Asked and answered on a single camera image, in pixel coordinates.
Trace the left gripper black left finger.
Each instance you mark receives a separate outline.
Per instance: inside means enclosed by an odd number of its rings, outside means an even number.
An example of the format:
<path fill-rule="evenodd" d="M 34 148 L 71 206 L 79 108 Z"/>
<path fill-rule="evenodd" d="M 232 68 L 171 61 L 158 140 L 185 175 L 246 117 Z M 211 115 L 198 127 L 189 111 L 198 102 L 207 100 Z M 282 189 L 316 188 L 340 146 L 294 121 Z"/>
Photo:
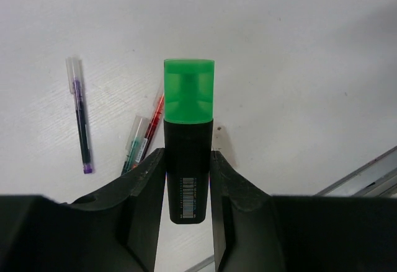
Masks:
<path fill-rule="evenodd" d="M 73 203 L 1 196 L 2 271 L 153 271 L 164 150 Z"/>

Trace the green gel pen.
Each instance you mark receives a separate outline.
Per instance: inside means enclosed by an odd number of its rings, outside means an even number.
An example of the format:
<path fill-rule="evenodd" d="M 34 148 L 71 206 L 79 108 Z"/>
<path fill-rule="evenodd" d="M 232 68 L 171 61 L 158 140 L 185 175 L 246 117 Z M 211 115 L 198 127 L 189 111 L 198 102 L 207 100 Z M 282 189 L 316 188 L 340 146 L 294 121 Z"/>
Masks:
<path fill-rule="evenodd" d="M 121 175 L 124 175 L 129 170 L 132 169 L 133 163 L 136 158 L 136 154 L 140 150 L 140 147 L 143 142 L 143 138 L 145 136 L 147 127 L 148 127 L 149 119 L 145 116 L 137 115 L 133 122 L 133 126 L 127 141 L 126 145 L 126 158 L 124 160 L 123 168 L 121 171 Z"/>

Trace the orange-red gel pen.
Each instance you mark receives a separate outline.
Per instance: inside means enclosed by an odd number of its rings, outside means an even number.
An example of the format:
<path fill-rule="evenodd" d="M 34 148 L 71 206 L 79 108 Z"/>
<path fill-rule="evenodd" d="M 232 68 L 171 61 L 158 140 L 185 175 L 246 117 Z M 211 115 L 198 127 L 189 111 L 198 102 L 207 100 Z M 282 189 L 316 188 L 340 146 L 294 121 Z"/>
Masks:
<path fill-rule="evenodd" d="M 160 119 L 163 115 L 164 111 L 164 90 L 163 87 L 160 87 L 158 90 L 158 93 L 156 95 L 156 98 L 154 100 L 154 110 L 153 114 L 150 118 L 150 121 L 148 123 L 148 127 L 146 129 L 145 135 L 142 140 L 142 144 L 140 146 L 139 151 L 137 152 L 136 158 L 133 162 L 132 168 L 134 169 L 137 167 L 141 161 L 146 157 L 151 142 L 156 134 L 157 127 L 159 125 Z"/>

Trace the purple gel pen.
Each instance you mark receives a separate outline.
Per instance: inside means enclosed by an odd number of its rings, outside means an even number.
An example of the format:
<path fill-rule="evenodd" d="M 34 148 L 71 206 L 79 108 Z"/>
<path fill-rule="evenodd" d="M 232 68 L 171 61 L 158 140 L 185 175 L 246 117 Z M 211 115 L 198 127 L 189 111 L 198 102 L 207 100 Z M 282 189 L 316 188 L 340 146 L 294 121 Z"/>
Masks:
<path fill-rule="evenodd" d="M 87 118 L 85 111 L 86 104 L 83 93 L 83 70 L 81 66 L 81 59 L 78 56 L 67 57 L 66 70 L 68 74 L 69 91 L 74 97 L 81 159 L 83 163 L 83 173 L 89 174 L 93 173 L 93 166 L 87 132 Z"/>

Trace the green highlighter marker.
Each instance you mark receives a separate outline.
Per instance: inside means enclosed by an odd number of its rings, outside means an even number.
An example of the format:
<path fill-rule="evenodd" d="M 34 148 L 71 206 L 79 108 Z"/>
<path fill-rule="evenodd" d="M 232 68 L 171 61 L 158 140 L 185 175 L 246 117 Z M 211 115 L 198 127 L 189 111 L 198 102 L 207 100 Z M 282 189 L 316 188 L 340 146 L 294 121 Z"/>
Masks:
<path fill-rule="evenodd" d="M 164 60 L 164 143 L 169 215 L 200 224 L 207 210 L 215 62 Z"/>

